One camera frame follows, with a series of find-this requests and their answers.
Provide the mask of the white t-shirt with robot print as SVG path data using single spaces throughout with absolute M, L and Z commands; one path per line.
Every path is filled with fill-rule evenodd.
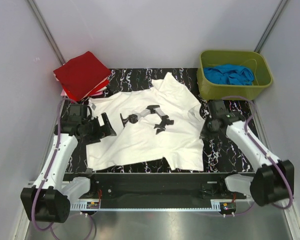
M 201 103 L 171 73 L 153 80 L 149 89 L 91 98 L 88 105 L 94 117 L 106 113 L 115 131 L 86 146 L 89 168 L 99 171 L 164 158 L 172 170 L 204 169 Z

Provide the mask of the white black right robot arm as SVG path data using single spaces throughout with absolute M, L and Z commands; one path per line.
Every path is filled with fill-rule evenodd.
M 266 148 L 250 130 L 247 121 L 227 122 L 210 118 L 205 121 L 200 138 L 208 140 L 220 134 L 238 146 L 255 172 L 253 177 L 229 174 L 223 180 L 227 191 L 250 196 L 260 207 L 272 204 L 280 209 L 289 208 L 294 195 L 294 165 Z

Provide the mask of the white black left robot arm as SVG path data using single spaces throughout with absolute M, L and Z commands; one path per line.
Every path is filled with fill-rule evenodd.
M 20 199 L 30 221 L 64 223 L 71 205 L 91 190 L 90 174 L 74 177 L 63 187 L 66 168 L 79 139 L 99 143 L 108 136 L 116 136 L 107 114 L 101 114 L 103 125 L 97 117 L 72 115 L 66 121 L 58 120 L 53 143 L 41 173 L 32 187 L 21 191 Z

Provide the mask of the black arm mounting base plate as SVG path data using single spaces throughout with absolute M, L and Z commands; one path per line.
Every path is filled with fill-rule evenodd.
M 245 199 L 241 193 L 226 190 L 226 173 L 93 173 L 92 189 L 102 200 L 123 196 L 193 196 L 208 199 Z

